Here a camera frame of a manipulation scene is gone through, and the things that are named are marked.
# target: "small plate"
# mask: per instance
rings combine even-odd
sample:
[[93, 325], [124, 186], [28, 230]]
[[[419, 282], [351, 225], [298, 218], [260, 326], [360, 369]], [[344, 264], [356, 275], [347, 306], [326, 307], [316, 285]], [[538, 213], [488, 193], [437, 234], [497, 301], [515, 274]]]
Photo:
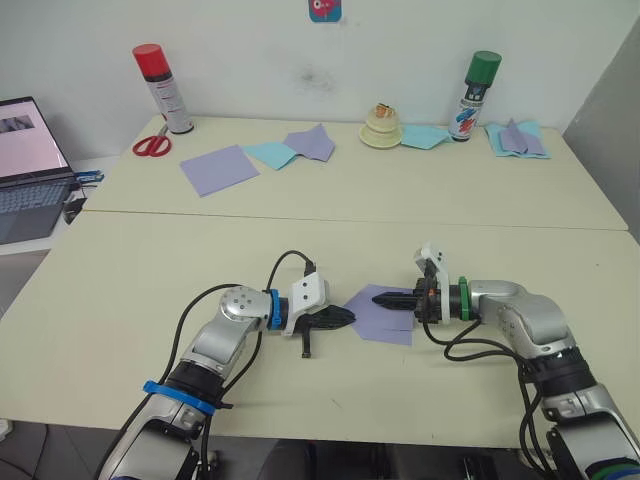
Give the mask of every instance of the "small plate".
[[379, 133], [363, 125], [360, 129], [360, 140], [373, 148], [392, 148], [402, 141], [402, 129], [398, 127], [389, 133]]

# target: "laptop keyboard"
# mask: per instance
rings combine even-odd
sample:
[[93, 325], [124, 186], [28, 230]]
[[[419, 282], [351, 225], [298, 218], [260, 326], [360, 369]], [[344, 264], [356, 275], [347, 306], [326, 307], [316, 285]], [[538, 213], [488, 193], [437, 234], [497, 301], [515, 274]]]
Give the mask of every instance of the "laptop keyboard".
[[68, 183], [44, 183], [0, 190], [0, 214], [56, 205], [64, 200]]

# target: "red cap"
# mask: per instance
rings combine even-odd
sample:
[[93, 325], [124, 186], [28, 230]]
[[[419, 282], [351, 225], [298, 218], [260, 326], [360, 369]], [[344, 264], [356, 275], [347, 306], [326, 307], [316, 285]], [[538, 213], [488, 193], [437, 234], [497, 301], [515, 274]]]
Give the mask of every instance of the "red cap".
[[171, 71], [162, 47], [155, 43], [138, 45], [133, 49], [133, 56], [145, 77], [158, 77]]

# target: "sticker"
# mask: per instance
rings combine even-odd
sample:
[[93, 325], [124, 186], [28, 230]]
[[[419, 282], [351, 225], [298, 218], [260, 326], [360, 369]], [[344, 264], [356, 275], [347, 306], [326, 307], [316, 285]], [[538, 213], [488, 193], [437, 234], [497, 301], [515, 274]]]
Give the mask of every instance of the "sticker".
[[342, 0], [309, 0], [313, 22], [338, 22], [342, 18]]

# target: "green cap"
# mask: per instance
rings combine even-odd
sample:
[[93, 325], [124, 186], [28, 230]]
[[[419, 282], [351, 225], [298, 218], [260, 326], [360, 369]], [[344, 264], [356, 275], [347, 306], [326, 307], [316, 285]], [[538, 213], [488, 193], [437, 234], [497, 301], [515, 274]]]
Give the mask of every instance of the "green cap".
[[467, 72], [467, 82], [491, 86], [501, 61], [502, 57], [494, 52], [480, 50], [474, 53]]

